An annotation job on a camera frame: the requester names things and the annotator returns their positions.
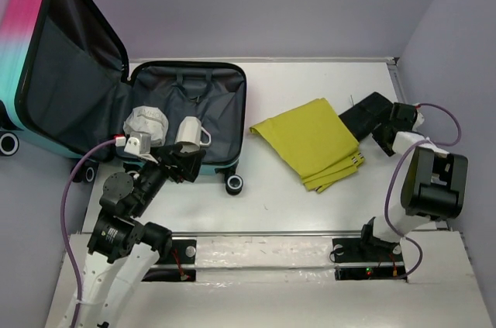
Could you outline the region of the yellow cloth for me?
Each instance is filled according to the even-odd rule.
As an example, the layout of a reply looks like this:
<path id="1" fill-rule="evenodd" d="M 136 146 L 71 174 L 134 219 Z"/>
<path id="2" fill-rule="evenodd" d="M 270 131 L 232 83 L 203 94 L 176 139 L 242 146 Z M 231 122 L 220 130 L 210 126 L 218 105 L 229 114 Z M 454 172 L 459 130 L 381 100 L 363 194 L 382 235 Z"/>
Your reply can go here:
<path id="1" fill-rule="evenodd" d="M 360 144 L 325 98 L 250 127 L 293 169 L 307 191 L 324 192 L 365 162 Z"/>

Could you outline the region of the white ceramic mug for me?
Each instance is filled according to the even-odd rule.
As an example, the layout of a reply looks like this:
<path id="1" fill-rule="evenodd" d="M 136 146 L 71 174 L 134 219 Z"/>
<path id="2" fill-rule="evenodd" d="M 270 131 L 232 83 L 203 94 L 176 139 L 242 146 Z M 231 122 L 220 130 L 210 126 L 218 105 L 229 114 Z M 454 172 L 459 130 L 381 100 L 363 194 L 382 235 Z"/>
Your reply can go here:
<path id="1" fill-rule="evenodd" d="M 209 147 L 212 136 L 198 118 L 186 116 L 178 127 L 175 143 L 181 146 L 182 153 L 193 153 Z"/>

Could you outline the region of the pink and teal suitcase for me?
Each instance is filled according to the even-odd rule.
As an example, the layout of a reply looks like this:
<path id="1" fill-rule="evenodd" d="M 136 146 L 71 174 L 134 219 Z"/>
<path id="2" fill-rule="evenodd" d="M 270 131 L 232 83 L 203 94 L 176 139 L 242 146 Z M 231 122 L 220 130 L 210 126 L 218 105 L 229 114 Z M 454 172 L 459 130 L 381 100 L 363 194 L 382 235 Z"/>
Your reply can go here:
<path id="1" fill-rule="evenodd" d="M 93 0 L 8 0 L 1 20 L 1 153 L 27 141 L 76 159 L 120 134 L 140 106 L 159 109 L 173 143 L 184 118 L 208 141 L 202 174 L 237 195 L 247 79 L 223 62 L 155 60 L 131 68 Z"/>

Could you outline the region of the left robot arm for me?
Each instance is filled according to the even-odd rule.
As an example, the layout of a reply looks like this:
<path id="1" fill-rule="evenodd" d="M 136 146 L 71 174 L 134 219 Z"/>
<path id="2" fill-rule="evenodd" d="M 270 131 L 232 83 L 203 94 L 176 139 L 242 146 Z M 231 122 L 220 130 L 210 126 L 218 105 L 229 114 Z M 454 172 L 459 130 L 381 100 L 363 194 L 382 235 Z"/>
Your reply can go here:
<path id="1" fill-rule="evenodd" d="M 137 219 L 167 180 L 193 182 L 198 177 L 205 150 L 181 149 L 179 144 L 154 149 L 135 175 L 117 172 L 106 179 L 82 269 L 64 238 L 77 288 L 61 327 L 114 327 L 150 267 L 169 258 L 172 232 Z"/>

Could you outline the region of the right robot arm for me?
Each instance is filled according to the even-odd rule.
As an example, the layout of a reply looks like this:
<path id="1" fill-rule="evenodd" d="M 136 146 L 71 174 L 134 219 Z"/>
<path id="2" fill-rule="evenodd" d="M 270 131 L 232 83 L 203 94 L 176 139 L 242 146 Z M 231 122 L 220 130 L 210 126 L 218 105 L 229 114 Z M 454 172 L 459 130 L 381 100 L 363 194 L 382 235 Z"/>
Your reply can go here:
<path id="1" fill-rule="evenodd" d="M 453 142 L 436 142 L 418 132 L 422 107 L 441 110 L 453 120 Z M 420 226 L 461 214 L 468 159 L 446 150 L 457 145 L 461 136 L 458 119 L 440 105 L 392 105 L 390 115 L 373 131 L 373 138 L 387 155 L 398 154 L 400 160 L 387 187 L 384 212 L 363 225 L 356 242 L 362 258 L 373 260 L 384 251 L 391 253 L 401 239 Z"/>

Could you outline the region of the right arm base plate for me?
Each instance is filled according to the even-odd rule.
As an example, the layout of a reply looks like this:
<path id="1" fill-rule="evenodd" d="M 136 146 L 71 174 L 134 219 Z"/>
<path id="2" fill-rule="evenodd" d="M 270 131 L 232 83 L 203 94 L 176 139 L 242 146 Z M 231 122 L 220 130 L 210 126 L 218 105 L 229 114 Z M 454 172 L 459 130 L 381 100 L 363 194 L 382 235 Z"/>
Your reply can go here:
<path id="1" fill-rule="evenodd" d="M 363 247 L 358 237 L 334 238 L 329 259 L 335 265 L 337 281 L 408 279 L 402 253 Z"/>

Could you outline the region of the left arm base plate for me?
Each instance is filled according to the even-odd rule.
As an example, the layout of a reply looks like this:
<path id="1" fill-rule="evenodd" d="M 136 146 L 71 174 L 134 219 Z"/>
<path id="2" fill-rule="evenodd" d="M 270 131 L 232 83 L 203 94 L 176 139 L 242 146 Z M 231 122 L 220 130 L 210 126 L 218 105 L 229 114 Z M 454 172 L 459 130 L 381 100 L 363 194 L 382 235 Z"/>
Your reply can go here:
<path id="1" fill-rule="evenodd" d="M 163 257 L 143 277 L 144 282 L 194 282 L 196 281 L 195 239 L 174 239 L 170 252 Z"/>

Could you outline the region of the white hat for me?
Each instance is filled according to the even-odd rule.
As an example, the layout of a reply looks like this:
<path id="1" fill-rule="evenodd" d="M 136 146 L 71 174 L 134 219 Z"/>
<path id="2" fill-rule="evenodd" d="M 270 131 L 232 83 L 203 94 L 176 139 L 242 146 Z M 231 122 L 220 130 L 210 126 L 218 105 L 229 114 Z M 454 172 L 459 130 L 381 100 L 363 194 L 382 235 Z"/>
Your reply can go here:
<path id="1" fill-rule="evenodd" d="M 169 127 L 168 118 L 157 107 L 135 107 L 123 123 L 124 134 L 148 133 L 150 145 L 161 147 L 165 144 Z"/>

